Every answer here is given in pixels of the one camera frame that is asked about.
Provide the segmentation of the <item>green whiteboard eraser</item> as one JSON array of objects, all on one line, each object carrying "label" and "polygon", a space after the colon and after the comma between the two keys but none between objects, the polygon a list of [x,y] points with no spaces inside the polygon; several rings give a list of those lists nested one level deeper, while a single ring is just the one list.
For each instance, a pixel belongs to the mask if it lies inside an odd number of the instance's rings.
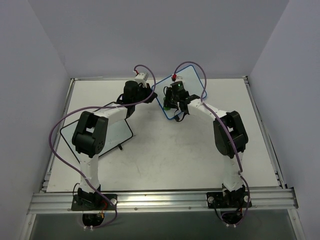
[{"label": "green whiteboard eraser", "polygon": [[164,103],[163,103],[163,109],[164,109],[165,111],[169,111],[171,108],[168,107],[168,106],[165,106]]}]

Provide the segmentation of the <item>blue framed whiteboard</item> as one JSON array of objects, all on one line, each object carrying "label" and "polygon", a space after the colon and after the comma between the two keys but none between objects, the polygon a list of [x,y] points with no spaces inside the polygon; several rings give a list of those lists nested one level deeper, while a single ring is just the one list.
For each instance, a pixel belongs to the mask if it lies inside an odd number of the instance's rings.
[{"label": "blue framed whiteboard", "polygon": [[[189,92],[190,95],[197,95],[201,96],[203,89],[204,89],[204,80],[201,80],[198,76],[196,69],[193,65],[189,64],[182,69],[178,70],[176,73],[178,76],[183,77],[183,85],[184,88]],[[182,117],[183,113],[180,111],[177,111],[176,109],[170,109],[170,110],[164,110],[163,104],[164,104],[164,97],[165,93],[164,90],[166,90],[166,87],[169,87],[170,84],[172,84],[172,77],[168,76],[164,78],[163,80],[158,81],[155,85],[153,85],[151,88],[155,88],[155,93],[157,93],[157,102],[160,106],[160,109],[162,110],[163,114],[168,120],[173,120],[174,116],[178,115],[179,117]]]}]

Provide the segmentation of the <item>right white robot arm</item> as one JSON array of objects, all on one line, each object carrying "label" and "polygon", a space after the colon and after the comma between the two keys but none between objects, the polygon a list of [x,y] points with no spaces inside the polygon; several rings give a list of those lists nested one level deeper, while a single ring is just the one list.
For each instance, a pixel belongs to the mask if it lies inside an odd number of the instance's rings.
[{"label": "right white robot arm", "polygon": [[200,96],[190,95],[182,81],[164,87],[163,92],[165,108],[178,110],[184,116],[212,120],[215,146],[225,158],[222,200],[225,205],[234,206],[246,191],[242,157],[249,137],[240,114],[220,110],[207,104]]}]

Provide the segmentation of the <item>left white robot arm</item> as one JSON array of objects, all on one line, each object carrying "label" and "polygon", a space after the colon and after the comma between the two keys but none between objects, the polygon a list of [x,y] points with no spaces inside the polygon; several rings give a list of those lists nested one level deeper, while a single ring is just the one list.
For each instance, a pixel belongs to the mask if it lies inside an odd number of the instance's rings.
[{"label": "left white robot arm", "polygon": [[88,209],[97,209],[102,200],[102,196],[98,194],[101,189],[98,160],[105,147],[108,127],[129,118],[134,113],[136,104],[151,103],[156,97],[157,94],[148,83],[129,80],[115,102],[94,112],[81,113],[71,142],[79,154],[81,171],[77,195]]}]

